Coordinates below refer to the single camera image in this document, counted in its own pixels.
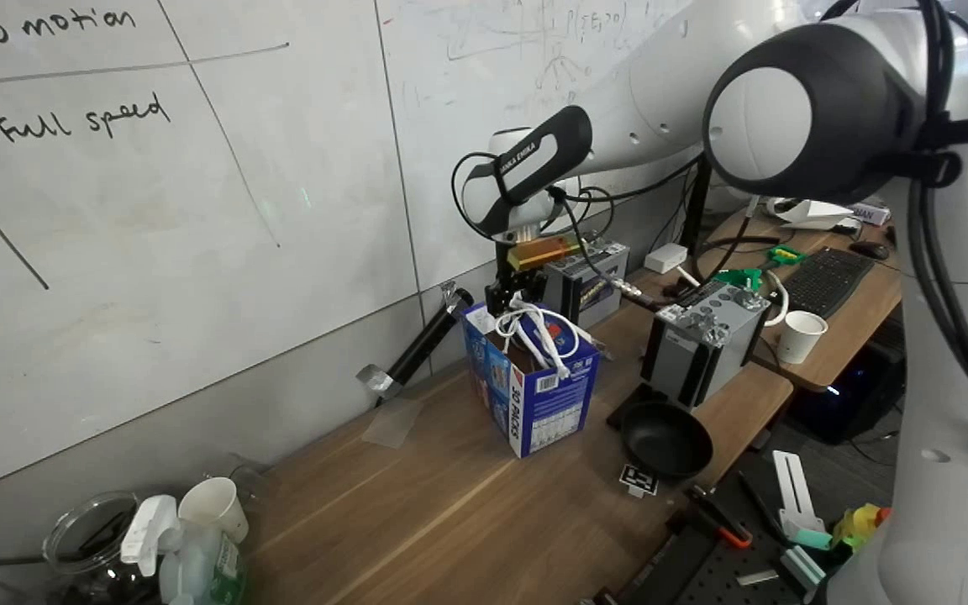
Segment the keyboard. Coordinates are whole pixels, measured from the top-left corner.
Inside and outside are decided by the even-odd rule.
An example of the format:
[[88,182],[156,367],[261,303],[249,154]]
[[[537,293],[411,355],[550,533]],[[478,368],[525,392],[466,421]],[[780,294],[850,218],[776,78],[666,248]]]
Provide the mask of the keyboard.
[[831,317],[850,298],[873,260],[852,252],[825,248],[811,254],[784,282],[792,311]]

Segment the gray battery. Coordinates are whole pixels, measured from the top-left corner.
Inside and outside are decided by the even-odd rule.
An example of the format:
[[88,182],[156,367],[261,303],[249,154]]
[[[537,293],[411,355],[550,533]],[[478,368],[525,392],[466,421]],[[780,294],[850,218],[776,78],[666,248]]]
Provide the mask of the gray battery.
[[713,281],[658,311],[641,378],[668,401],[693,409],[749,363],[768,302]]
[[[626,276],[627,246],[599,239],[587,246],[587,252],[599,271],[619,279]],[[585,329],[618,311],[622,302],[621,292],[596,275],[581,254],[544,265],[544,274],[548,277],[544,305]]]

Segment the spray bottle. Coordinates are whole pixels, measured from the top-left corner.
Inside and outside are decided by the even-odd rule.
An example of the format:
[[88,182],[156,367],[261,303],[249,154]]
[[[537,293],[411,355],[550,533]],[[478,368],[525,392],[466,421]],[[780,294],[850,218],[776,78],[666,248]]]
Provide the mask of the spray bottle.
[[239,605],[245,567],[238,547],[218,528],[183,521],[169,495],[145,499],[122,540],[122,562],[141,575],[159,566],[159,597],[166,605]]

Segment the paper cup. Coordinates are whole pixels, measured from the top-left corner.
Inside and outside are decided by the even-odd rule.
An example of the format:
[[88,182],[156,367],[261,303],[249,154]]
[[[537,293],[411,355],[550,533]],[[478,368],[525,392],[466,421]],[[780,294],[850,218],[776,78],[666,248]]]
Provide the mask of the paper cup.
[[779,338],[779,361],[800,364],[809,356],[819,337],[827,332],[827,322],[807,311],[791,311],[783,320],[783,335]]
[[226,477],[215,477],[197,483],[181,499],[177,516],[199,525],[219,528],[235,544],[249,535],[249,520],[238,501],[238,486]]

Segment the desk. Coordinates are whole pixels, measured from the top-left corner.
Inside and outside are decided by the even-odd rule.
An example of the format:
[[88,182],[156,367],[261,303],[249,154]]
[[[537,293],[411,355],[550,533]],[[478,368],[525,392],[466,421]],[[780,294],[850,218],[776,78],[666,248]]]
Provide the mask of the desk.
[[[525,460],[464,367],[406,395],[423,409],[400,449],[361,441],[373,411],[289,457],[245,543],[250,600],[570,605],[619,589],[680,504],[662,488],[645,499],[626,493],[621,440],[604,424],[639,383],[650,320],[624,303],[592,329],[615,361],[600,367],[585,429]],[[790,382],[748,364],[709,398],[697,417],[715,456],[698,480],[714,485],[791,393]]]
[[[738,233],[738,227],[742,222],[744,211],[736,213],[727,219],[725,223],[719,225],[711,234],[709,240],[734,237]],[[790,237],[790,230],[779,229],[780,219],[767,217],[758,214],[750,221],[750,226],[745,230],[748,236],[771,236],[782,237],[787,240]],[[782,364],[779,368],[781,375],[786,376],[796,384],[796,386],[807,388],[810,391],[823,391],[829,384],[833,383],[840,374],[854,359],[854,355],[864,347],[876,327],[883,323],[884,318],[891,314],[892,310],[902,300],[902,277],[899,275],[898,253],[887,243],[884,229],[865,225],[861,239],[880,242],[891,249],[891,256],[883,261],[883,264],[873,265],[871,271],[861,279],[861,284],[857,290],[850,295],[844,305],[836,311],[827,323],[829,330],[824,334],[817,347],[799,365]],[[803,253],[812,253],[825,246],[846,250],[853,239],[844,234],[833,234],[830,231],[795,231],[794,239],[787,242],[794,250]],[[738,246],[738,251],[730,257],[727,268],[750,268],[764,263],[764,248],[766,245],[742,244]],[[726,248],[712,250],[700,258],[698,268],[703,275],[707,275],[715,265],[723,258]],[[788,275],[794,272],[796,267],[780,267],[774,272],[779,279],[785,280]],[[656,283],[673,283],[673,279],[667,280],[663,276],[657,276]],[[779,336],[782,333],[782,324],[768,327],[764,330],[765,339],[771,342],[772,347],[779,347]],[[765,367],[776,369],[775,356],[765,347],[764,341],[758,342],[754,360]]]

